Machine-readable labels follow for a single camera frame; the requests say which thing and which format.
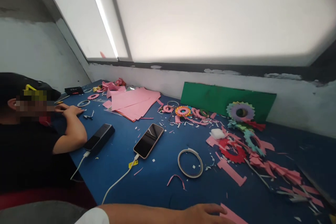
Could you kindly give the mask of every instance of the cap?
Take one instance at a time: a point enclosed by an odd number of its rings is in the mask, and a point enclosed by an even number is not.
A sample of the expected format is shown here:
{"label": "cap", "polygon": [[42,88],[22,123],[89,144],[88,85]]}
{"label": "cap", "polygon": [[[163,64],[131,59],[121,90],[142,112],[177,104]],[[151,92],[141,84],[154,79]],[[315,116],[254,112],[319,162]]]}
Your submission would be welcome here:
{"label": "cap", "polygon": [[47,91],[48,99],[55,101],[61,93],[53,89],[47,83],[28,78],[24,75],[2,72],[0,73],[0,106],[7,104],[7,101],[16,96],[22,95],[22,91],[27,87],[35,90]]}

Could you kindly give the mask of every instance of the green board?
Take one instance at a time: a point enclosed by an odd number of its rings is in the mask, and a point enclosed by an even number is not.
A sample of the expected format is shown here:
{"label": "green board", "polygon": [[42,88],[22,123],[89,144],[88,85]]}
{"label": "green board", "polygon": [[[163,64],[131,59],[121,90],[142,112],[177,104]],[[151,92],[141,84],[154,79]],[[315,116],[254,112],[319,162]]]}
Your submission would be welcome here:
{"label": "green board", "polygon": [[254,107],[254,121],[263,123],[266,121],[276,96],[272,93],[185,82],[181,103],[228,116],[226,107],[230,103],[246,102]]}

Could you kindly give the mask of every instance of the blue table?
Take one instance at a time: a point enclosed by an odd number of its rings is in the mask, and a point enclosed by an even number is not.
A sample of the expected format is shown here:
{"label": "blue table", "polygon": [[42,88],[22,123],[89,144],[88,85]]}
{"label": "blue table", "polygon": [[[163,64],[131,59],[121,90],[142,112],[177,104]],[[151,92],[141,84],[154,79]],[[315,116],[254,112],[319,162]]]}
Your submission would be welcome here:
{"label": "blue table", "polygon": [[[101,84],[97,81],[84,86],[83,89],[92,88]],[[92,93],[71,96],[64,100],[68,105],[77,105],[80,101],[86,100]],[[160,100],[166,104],[169,100],[178,99],[162,96]],[[115,134],[107,142],[97,156],[89,155],[83,162],[79,171],[87,187],[96,200],[101,204],[107,189],[119,179],[127,170],[128,164],[133,161],[135,153],[133,147],[152,124],[161,123],[164,132],[156,147],[153,149],[148,159],[139,159],[139,164],[134,166],[130,173],[121,180],[108,194],[105,203],[133,203],[148,206],[165,207],[172,209],[185,209],[197,203],[223,203],[232,211],[238,214],[249,224],[269,224],[269,223],[293,223],[299,222],[294,216],[300,217],[302,223],[316,224],[316,217],[308,208],[307,203],[291,203],[287,196],[271,193],[260,179],[252,172],[247,164],[231,164],[242,177],[247,180],[241,187],[222,169],[217,166],[214,169],[203,171],[201,177],[188,179],[182,174],[177,164],[177,156],[183,149],[192,148],[197,151],[202,158],[204,166],[212,164],[211,155],[215,158],[215,163],[219,160],[215,151],[220,153],[217,146],[210,147],[205,140],[209,137],[209,126],[195,128],[191,125],[171,126],[168,122],[169,114],[158,114],[159,104],[155,103],[147,112],[145,117],[154,117],[153,120],[140,119],[131,122],[125,117],[104,111],[102,102],[92,100],[84,109],[86,115],[91,115],[94,110],[93,120],[84,119],[80,116],[84,124],[88,138],[104,123],[112,124]],[[228,124],[226,118],[219,115],[217,120]],[[54,122],[59,133],[64,133],[66,122],[62,117],[57,117]],[[231,131],[243,138],[238,131]],[[278,163],[290,170],[298,170],[296,163],[311,173],[325,190],[335,197],[336,169],[333,155],[336,150],[336,141],[320,135],[291,129],[271,123],[267,123],[266,130],[257,132],[257,136],[272,143],[275,152],[267,150],[266,159]],[[287,152],[289,157],[279,155],[277,152]],[[71,157],[76,165],[79,164],[85,150],[79,149],[71,153]],[[189,173],[199,171],[198,161],[192,154],[183,154],[182,166]],[[181,181],[175,177],[170,185],[167,183],[174,174],[179,175],[185,183],[186,191],[182,188]],[[278,178],[271,182],[273,187],[284,186],[290,188],[283,179]],[[318,219],[322,223],[329,223],[327,213],[329,210],[317,206],[323,212]]]}

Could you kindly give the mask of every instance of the small black device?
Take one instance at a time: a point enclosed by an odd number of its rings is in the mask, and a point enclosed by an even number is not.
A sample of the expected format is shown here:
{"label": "small black device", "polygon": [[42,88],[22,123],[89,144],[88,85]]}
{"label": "small black device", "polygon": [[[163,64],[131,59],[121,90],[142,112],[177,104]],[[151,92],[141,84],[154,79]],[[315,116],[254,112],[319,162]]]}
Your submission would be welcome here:
{"label": "small black device", "polygon": [[67,95],[81,95],[84,94],[84,91],[82,87],[68,87],[65,88],[64,91],[66,92]]}
{"label": "small black device", "polygon": [[134,152],[139,154],[139,156],[143,159],[146,159],[154,148],[157,141],[159,140],[162,133],[162,127],[156,124],[152,124],[145,132],[145,134],[141,137],[139,142],[134,146]]}
{"label": "small black device", "polygon": [[97,132],[84,144],[83,148],[91,153],[98,153],[110,137],[114,134],[115,129],[111,124],[103,124]]}

